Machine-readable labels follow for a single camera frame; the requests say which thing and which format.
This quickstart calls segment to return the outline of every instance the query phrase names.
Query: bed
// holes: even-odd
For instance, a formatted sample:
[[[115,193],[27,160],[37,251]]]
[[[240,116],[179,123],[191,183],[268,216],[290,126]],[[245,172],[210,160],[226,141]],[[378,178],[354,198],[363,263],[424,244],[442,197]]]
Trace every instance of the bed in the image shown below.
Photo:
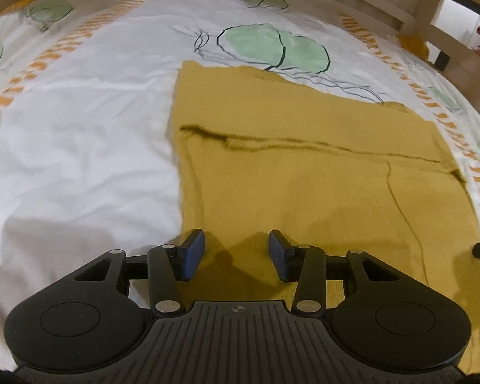
[[[24,0],[5,10],[0,368],[14,368],[2,330],[21,300],[106,250],[141,253],[180,233],[168,126],[180,65],[277,69],[262,50],[247,56],[222,44],[228,30],[241,31],[253,47],[263,47],[267,31],[306,36],[325,48],[318,59],[324,67],[279,70],[285,79],[354,100],[400,102],[434,122],[480,228],[480,110],[398,44],[398,32],[430,37],[438,47],[447,41],[428,27],[438,2]],[[480,372],[480,261],[471,257],[472,245],[432,261],[447,274],[429,273],[429,285],[468,311],[474,332],[461,368]],[[142,288],[133,287],[130,297],[145,305]]]

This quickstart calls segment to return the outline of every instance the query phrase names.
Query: silver screw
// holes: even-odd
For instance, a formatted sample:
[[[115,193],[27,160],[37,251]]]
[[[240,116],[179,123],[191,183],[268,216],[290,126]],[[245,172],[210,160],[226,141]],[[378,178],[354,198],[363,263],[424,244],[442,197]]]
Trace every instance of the silver screw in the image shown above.
[[[162,300],[155,305],[160,313],[173,313],[180,309],[181,305],[176,300]]]
[[[305,313],[318,312],[322,308],[322,305],[316,300],[301,300],[297,303],[297,309]]]

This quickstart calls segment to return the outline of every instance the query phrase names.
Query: bed sheet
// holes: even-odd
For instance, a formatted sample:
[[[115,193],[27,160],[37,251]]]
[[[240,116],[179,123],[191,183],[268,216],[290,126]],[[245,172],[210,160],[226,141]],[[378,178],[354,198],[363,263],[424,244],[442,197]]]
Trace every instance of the bed sheet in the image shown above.
[[[302,0],[58,0],[73,9],[53,20],[68,6],[52,1],[33,3],[39,16],[28,8],[0,17],[0,368],[14,368],[2,330],[21,300],[106,250],[142,253],[179,234],[168,121],[184,60],[252,65],[342,97],[401,102],[434,119],[394,70],[342,29],[333,8],[316,13]],[[18,25],[19,18],[26,21]],[[72,45],[60,43],[68,33]],[[459,126],[479,143],[480,117],[467,101],[377,39],[437,89],[439,103],[462,100]],[[469,163],[456,158],[469,180]],[[480,221],[480,191],[468,189]],[[146,306],[142,287],[131,297]],[[464,367],[480,371],[480,330],[471,345]]]

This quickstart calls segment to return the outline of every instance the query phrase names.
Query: white bed sheet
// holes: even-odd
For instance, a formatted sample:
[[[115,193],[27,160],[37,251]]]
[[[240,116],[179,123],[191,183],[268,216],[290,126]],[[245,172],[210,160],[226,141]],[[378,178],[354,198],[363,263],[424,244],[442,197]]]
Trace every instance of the white bed sheet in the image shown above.
[[[17,13],[0,18],[12,30],[5,32],[4,47],[18,36],[19,49],[6,57],[10,66],[1,61],[0,89],[61,35],[119,0],[72,1],[74,12],[53,35],[48,30],[39,36],[35,24],[13,26]],[[292,33],[286,36],[294,42],[297,36],[313,39],[328,52],[326,72],[302,59],[294,61],[295,69],[272,69],[319,91],[398,101],[433,119],[407,84],[336,26],[341,22],[333,9],[319,20],[299,0],[284,0],[289,5],[284,10],[281,0],[264,1],[273,6],[254,7],[253,0],[148,0],[53,62],[1,111],[0,368],[14,368],[3,322],[21,300],[106,250],[139,253],[179,233],[179,178],[168,133],[179,66],[193,59],[210,66],[275,67],[270,54],[245,52],[221,40],[228,28],[251,25],[237,31],[256,42],[275,29]],[[420,82],[462,101],[467,112],[458,117],[459,125],[479,142],[480,117],[451,84],[378,39]],[[480,220],[479,192],[468,188]],[[131,296],[145,304],[136,289]]]

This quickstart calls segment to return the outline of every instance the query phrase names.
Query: folded yellow garment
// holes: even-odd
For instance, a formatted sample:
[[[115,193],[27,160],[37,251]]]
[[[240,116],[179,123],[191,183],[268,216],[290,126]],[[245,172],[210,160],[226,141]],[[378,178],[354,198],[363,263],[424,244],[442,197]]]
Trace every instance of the folded yellow garment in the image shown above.
[[[183,229],[207,236],[195,278],[182,285],[187,302],[291,305],[295,284],[279,281],[267,252],[267,233],[279,229],[329,255],[363,249],[480,319],[480,296],[458,273],[480,281],[469,255],[479,228],[433,123],[401,104],[323,94],[256,68],[185,62],[172,129]],[[329,285],[328,306],[342,299],[341,285]],[[480,336],[463,362],[480,370]]]

